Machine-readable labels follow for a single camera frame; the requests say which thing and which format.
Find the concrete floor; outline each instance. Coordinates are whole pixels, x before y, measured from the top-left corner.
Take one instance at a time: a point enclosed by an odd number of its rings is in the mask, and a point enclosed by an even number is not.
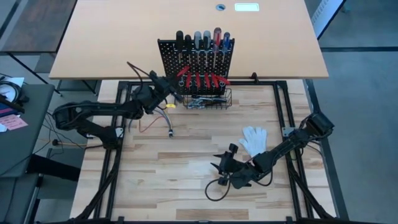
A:
[[[0,15],[6,13],[9,1],[13,0],[0,1]],[[15,19],[26,1],[22,1]],[[306,0],[310,14],[319,2]],[[320,40],[322,47],[398,45],[398,1],[348,0],[347,4],[350,12],[336,16]],[[0,47],[9,32],[8,29],[0,39]],[[394,114],[398,109],[394,99],[398,93],[395,75],[398,53],[325,53],[323,56],[330,78],[314,83],[321,109],[336,125],[330,145],[349,217],[364,222],[397,223],[398,150],[393,139],[398,126]],[[20,59],[34,68],[39,58]],[[0,72],[26,77],[30,84],[40,83],[9,57],[0,57]],[[48,79],[48,74],[40,75],[57,84],[56,80]],[[96,99],[90,92],[63,94],[63,98],[53,95],[50,110],[69,101]],[[63,134],[79,144],[85,143],[76,132]],[[39,138],[47,139],[48,131],[41,130]],[[36,147],[43,143],[38,141]],[[37,220],[66,220],[72,201],[71,198],[41,203]]]

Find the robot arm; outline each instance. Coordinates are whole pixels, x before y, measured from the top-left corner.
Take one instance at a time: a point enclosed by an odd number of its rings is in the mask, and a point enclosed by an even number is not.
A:
[[[131,93],[131,100],[125,103],[84,101],[59,106],[52,115],[56,127],[66,131],[76,129],[84,137],[87,137],[88,134],[97,136],[101,139],[105,149],[115,149],[120,137],[116,134],[115,128],[102,127],[88,121],[87,118],[91,116],[122,116],[127,119],[141,119],[144,111],[147,114],[153,114],[153,110],[169,94],[172,94],[179,102],[183,100],[183,97],[176,92],[165,77],[159,78],[154,71],[151,71],[149,78],[153,81],[154,88],[148,85],[136,88]]]
[[[216,155],[221,158],[219,165],[213,164],[222,177],[218,184],[227,185],[228,180],[236,189],[249,187],[250,181],[258,182],[267,174],[272,172],[272,167],[277,160],[294,149],[305,147],[310,141],[319,140],[329,136],[333,130],[333,123],[323,113],[312,113],[306,117],[298,129],[292,131],[288,138],[273,148],[254,156],[250,161],[239,162],[233,159],[238,147],[234,144],[229,146],[231,152]]]

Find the blue screwdriver handle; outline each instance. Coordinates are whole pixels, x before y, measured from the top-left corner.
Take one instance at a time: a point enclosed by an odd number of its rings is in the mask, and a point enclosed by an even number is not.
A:
[[[229,34],[229,32],[225,32],[224,34],[224,39],[223,39],[223,48],[222,48],[222,52],[225,54],[229,48],[229,45],[231,43],[230,38],[231,34]]]

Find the white glove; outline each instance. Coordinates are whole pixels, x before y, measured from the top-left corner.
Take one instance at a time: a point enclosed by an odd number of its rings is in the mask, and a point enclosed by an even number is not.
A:
[[[243,128],[244,139],[240,139],[245,150],[251,157],[266,151],[267,131],[260,127],[254,129],[252,126]]]

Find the black screwdriver handle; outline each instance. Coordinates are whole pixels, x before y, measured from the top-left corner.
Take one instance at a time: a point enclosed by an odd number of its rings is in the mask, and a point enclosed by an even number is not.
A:
[[[178,53],[181,53],[184,48],[184,33],[180,30],[175,33],[175,48]]]
[[[185,47],[187,48],[187,53],[190,54],[192,51],[192,38],[191,35],[185,35]]]

